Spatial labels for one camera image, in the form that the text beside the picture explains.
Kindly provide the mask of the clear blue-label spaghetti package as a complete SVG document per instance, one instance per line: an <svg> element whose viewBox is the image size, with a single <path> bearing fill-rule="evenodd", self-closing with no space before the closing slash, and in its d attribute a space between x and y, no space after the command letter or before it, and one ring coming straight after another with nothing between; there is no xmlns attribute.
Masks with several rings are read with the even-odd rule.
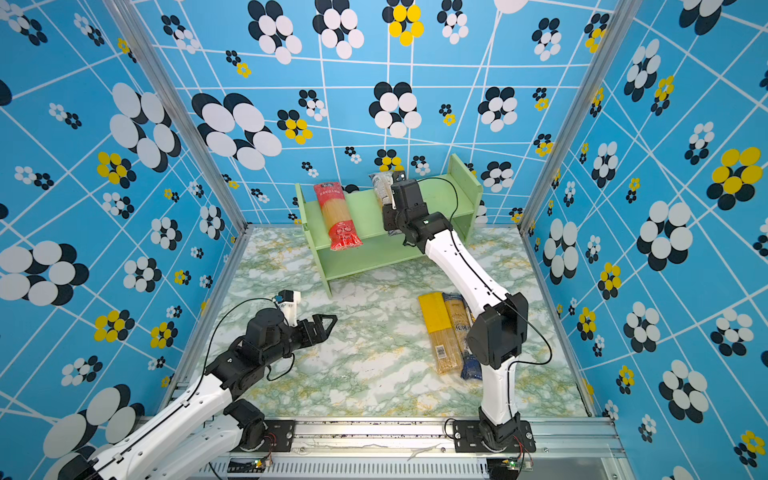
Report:
<svg viewBox="0 0 768 480"><path fill-rule="evenodd" d="M395 182L403 181L406 179L406 175L403 171L384 171L371 174L373 191L379 206L384 209L389 207L394 208L394 198L392 193L392 185Z"/></svg>

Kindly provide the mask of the red spaghetti package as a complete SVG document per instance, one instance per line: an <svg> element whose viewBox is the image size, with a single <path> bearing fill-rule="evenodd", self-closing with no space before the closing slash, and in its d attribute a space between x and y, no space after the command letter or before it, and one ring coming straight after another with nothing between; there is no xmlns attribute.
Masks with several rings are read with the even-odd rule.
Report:
<svg viewBox="0 0 768 480"><path fill-rule="evenodd" d="M324 182L314 186L332 251L357 248L362 245L352 220L345 190L338 182Z"/></svg>

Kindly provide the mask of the yellow spaghetti package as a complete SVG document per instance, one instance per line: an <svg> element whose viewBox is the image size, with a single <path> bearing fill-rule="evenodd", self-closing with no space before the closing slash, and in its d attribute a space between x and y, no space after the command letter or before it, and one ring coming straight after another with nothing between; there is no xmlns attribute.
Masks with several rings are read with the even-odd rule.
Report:
<svg viewBox="0 0 768 480"><path fill-rule="evenodd" d="M462 354L444 296L440 292L418 297L439 375L460 370Z"/></svg>

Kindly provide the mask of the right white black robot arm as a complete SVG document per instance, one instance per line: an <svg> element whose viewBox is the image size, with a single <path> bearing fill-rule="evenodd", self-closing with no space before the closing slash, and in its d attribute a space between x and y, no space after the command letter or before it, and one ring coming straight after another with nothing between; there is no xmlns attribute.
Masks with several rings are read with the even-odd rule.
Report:
<svg viewBox="0 0 768 480"><path fill-rule="evenodd" d="M431 213L413 179L393 183L395 224L404 244L414 246L438 265L462 295L475 322L467 346L479 361L483 396L479 430L486 448L501 452L517 446L536 450L530 424L516 406L515 374L528 333L528 301L510 294L472 257L451 221Z"/></svg>

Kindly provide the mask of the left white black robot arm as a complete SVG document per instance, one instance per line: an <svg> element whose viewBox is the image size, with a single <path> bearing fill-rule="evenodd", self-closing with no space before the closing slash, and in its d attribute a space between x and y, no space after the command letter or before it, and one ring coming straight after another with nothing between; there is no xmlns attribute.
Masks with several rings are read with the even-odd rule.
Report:
<svg viewBox="0 0 768 480"><path fill-rule="evenodd" d="M277 436L243 395L273 363L325 342L337 321L326 314L298 319L281 307L258 311L245 333L176 400L92 458L74 456L60 467L58 478L185 479L232 450L273 452Z"/></svg>

